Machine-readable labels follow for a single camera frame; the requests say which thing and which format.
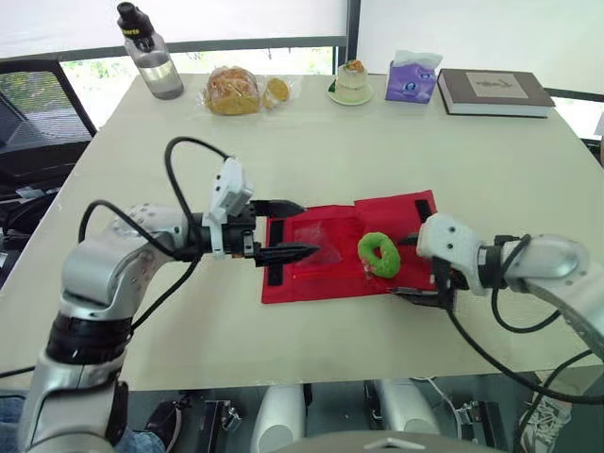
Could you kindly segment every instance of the shoe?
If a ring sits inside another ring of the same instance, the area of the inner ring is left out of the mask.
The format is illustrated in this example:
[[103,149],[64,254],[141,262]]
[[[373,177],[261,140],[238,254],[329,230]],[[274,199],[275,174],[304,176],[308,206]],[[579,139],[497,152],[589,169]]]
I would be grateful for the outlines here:
[[572,404],[544,396],[521,433],[520,445],[525,453],[551,453],[560,430],[571,420],[572,407]]
[[156,407],[144,427],[145,431],[151,431],[159,437],[166,453],[170,453],[182,424],[182,409],[176,401],[164,401]]

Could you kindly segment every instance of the red fabric pouch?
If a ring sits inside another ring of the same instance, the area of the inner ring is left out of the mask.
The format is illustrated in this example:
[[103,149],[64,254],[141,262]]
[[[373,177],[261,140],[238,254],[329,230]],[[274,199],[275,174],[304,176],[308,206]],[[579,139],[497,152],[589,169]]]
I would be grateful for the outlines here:
[[[388,288],[434,290],[431,267],[412,245],[400,245],[401,271],[394,278],[367,276],[357,254],[365,233],[381,231],[394,243],[417,233],[436,212],[432,191],[355,201],[354,206],[319,206],[286,219],[269,219],[267,243],[304,242],[321,249],[310,257],[264,271],[262,303],[276,304],[359,295],[386,294]],[[270,278],[277,273],[277,278]]]

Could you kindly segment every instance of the purple tissue box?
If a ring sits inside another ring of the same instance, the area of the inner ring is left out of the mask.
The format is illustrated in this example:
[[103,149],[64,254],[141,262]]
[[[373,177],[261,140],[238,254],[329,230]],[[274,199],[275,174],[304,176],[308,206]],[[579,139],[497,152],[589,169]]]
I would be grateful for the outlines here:
[[386,100],[427,104],[436,86],[434,70],[417,63],[396,67],[393,63],[390,62]]

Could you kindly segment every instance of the white wall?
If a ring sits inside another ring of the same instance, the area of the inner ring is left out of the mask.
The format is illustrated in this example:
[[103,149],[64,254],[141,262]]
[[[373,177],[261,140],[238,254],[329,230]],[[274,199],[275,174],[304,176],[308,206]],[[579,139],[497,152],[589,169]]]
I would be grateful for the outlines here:
[[604,0],[362,0],[358,58],[385,74],[395,49],[604,93]]

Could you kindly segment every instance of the green donut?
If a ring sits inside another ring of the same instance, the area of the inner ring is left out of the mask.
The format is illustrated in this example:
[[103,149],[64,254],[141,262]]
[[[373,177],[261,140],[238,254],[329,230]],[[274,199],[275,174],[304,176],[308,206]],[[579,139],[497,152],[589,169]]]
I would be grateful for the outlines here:
[[[379,248],[381,258],[374,250]],[[384,233],[367,233],[357,245],[359,258],[378,277],[392,278],[400,271],[400,255],[396,245]]]

